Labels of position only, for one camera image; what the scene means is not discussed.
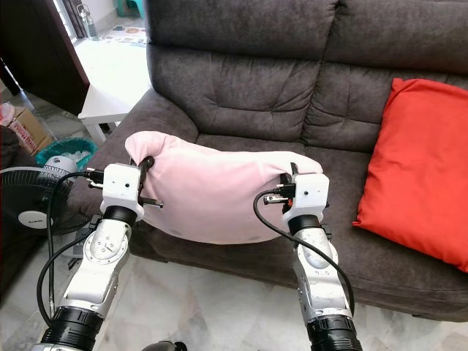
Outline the pink cat face pillow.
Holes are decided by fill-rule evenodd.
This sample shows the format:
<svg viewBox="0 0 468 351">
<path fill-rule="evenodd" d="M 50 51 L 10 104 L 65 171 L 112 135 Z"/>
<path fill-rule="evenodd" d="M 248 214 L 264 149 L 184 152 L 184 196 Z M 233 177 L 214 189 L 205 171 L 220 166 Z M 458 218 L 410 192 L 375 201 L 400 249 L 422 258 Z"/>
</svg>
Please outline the pink cat face pillow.
<svg viewBox="0 0 468 351">
<path fill-rule="evenodd" d="M 176 238 L 197 243 L 254 244 L 279 234 L 257 219 L 251 201 L 272 189 L 281 174 L 321 173 L 323 167 L 294 151 L 218 151 L 157 131 L 124 141 L 132 160 L 154 158 L 143 196 L 163 202 L 145 208 L 143 221 Z"/>
</svg>

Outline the dark brown fabric sofa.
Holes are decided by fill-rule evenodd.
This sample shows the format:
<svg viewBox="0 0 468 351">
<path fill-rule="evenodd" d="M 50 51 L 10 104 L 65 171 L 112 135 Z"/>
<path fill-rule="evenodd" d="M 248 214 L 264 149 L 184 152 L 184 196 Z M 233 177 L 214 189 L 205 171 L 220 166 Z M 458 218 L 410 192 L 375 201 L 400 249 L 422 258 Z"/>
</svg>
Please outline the dark brown fabric sofa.
<svg viewBox="0 0 468 351">
<path fill-rule="evenodd" d="M 468 89 L 468 0 L 147 0 L 150 89 L 91 158 L 160 131 L 291 151 L 330 178 L 324 223 L 358 302 L 468 322 L 468 272 L 355 227 L 394 79 Z"/>
</svg>

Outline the red rectangular pillow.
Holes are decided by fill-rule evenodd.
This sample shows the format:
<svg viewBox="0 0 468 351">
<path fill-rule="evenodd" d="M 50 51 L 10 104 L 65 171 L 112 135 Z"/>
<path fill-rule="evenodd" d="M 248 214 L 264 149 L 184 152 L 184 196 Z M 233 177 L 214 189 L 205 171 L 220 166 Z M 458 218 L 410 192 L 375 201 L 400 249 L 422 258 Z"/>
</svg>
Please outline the red rectangular pillow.
<svg viewBox="0 0 468 351">
<path fill-rule="evenodd" d="M 353 224 L 468 272 L 468 90 L 392 80 Z"/>
</svg>

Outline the patterned floor mat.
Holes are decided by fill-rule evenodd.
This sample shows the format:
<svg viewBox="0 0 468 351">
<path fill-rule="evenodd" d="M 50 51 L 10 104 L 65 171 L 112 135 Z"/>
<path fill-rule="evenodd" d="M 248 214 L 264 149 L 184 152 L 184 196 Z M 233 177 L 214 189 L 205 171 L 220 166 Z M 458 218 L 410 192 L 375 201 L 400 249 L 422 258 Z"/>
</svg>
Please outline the patterned floor mat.
<svg viewBox="0 0 468 351">
<path fill-rule="evenodd" d="M 147 43 L 147 34 L 144 27 L 114 26 L 103 34 L 101 39 L 105 42 L 126 43 L 130 45 L 144 45 Z"/>
</svg>

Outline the white side table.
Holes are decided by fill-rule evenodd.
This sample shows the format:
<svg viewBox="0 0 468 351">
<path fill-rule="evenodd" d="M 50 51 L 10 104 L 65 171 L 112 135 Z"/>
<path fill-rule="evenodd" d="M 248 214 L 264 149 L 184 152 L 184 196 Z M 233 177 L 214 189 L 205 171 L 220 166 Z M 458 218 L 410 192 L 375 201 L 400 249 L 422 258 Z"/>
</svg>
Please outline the white side table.
<svg viewBox="0 0 468 351">
<path fill-rule="evenodd" d="M 81 40 L 75 50 L 90 83 L 77 117 L 91 140 L 101 145 L 106 140 L 102 127 L 120 124 L 150 90 L 145 45 Z"/>
</svg>

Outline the teal plastic basket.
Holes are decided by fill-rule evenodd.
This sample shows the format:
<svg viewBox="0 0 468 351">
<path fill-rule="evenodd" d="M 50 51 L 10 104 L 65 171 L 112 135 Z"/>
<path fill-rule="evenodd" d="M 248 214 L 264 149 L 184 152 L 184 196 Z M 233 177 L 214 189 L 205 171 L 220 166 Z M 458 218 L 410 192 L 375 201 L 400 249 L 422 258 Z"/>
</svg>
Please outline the teal plastic basket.
<svg viewBox="0 0 468 351">
<path fill-rule="evenodd" d="M 96 153 L 98 147 L 93 140 L 79 137 L 60 138 L 53 141 L 36 155 L 37 163 L 46 164 L 53 156 L 64 156 L 75 162 L 77 168 L 86 167 L 91 155 Z"/>
</svg>

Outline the brown cardboard box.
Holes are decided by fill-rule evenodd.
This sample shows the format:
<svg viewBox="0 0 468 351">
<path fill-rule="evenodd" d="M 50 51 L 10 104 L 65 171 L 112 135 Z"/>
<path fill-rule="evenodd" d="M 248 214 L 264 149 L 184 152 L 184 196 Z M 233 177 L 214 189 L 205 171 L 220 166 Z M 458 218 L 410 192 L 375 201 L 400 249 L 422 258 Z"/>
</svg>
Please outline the brown cardboard box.
<svg viewBox="0 0 468 351">
<path fill-rule="evenodd" d="M 26 107 L 16 107 L 15 120 L 7 128 L 14 132 L 21 146 L 31 155 L 37 155 L 54 141 L 53 135 Z"/>
</svg>

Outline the black electric fan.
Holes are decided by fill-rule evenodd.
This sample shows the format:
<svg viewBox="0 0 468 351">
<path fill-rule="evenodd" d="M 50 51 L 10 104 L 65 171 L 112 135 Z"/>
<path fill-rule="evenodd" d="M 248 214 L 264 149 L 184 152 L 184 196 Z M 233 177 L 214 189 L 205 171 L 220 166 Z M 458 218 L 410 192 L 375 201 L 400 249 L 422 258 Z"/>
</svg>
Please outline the black electric fan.
<svg viewBox="0 0 468 351">
<path fill-rule="evenodd" d="M 22 230 L 46 230 L 51 193 L 68 170 L 54 166 L 9 167 L 0 171 L 2 218 Z"/>
</svg>

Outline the pink plastic bag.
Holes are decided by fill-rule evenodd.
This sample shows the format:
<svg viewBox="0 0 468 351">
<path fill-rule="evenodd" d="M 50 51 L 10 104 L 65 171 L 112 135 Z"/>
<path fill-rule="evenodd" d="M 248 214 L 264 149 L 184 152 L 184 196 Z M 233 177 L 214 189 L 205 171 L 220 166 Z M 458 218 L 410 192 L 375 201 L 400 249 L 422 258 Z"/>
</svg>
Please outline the pink plastic bag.
<svg viewBox="0 0 468 351">
<path fill-rule="evenodd" d="M 0 126 L 8 127 L 16 117 L 16 107 L 9 102 L 0 104 Z"/>
</svg>

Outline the clear plastic bottle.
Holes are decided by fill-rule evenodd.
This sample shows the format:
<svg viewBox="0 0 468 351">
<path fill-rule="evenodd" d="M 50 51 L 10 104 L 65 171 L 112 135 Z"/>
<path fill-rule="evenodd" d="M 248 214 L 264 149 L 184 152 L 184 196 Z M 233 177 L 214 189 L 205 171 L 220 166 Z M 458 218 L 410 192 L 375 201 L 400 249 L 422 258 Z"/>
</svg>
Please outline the clear plastic bottle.
<svg viewBox="0 0 468 351">
<path fill-rule="evenodd" d="M 91 40 L 98 40 L 96 26 L 94 26 L 90 10 L 86 4 L 77 4 L 76 11 L 80 17 L 81 25 L 85 30 L 85 37 L 90 38 Z"/>
</svg>

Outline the dark wooden cabinet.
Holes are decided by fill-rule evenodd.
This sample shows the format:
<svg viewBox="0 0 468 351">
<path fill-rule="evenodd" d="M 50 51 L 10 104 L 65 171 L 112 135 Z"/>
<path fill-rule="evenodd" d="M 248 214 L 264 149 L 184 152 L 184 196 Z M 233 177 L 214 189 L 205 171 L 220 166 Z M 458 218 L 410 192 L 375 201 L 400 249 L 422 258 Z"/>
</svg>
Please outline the dark wooden cabinet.
<svg viewBox="0 0 468 351">
<path fill-rule="evenodd" d="M 90 81 L 53 0 L 0 0 L 0 56 L 20 89 L 81 114 Z"/>
</svg>

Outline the teal plastic stool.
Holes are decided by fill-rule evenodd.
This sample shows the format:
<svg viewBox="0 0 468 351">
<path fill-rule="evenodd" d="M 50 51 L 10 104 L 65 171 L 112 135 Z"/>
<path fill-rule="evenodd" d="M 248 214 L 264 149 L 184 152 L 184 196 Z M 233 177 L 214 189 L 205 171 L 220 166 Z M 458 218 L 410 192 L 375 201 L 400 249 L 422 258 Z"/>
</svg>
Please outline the teal plastic stool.
<svg viewBox="0 0 468 351">
<path fill-rule="evenodd" d="M 145 0 L 114 0 L 117 16 L 120 18 L 145 19 Z"/>
</svg>

